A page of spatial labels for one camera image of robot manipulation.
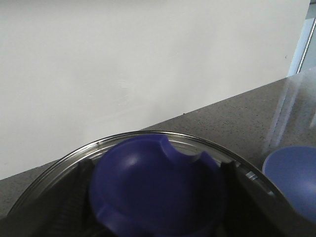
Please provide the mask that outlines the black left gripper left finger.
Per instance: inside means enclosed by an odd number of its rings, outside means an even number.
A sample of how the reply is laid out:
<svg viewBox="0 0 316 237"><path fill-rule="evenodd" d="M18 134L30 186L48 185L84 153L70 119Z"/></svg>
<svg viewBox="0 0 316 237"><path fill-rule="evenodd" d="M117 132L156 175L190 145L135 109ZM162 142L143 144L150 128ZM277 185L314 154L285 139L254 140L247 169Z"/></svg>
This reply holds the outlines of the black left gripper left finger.
<svg viewBox="0 0 316 237"><path fill-rule="evenodd" d="M94 165L81 161L63 180L0 221L2 237L82 237L88 219L88 185Z"/></svg>

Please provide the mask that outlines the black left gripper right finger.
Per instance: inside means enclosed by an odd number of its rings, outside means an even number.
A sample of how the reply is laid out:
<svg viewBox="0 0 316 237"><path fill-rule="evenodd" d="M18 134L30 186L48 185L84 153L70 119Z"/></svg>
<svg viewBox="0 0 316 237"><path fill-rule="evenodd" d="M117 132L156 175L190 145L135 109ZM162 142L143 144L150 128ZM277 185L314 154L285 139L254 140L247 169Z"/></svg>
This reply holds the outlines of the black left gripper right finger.
<svg viewBox="0 0 316 237"><path fill-rule="evenodd" d="M228 188L224 230L229 237L314 237L316 225L237 170L221 164Z"/></svg>

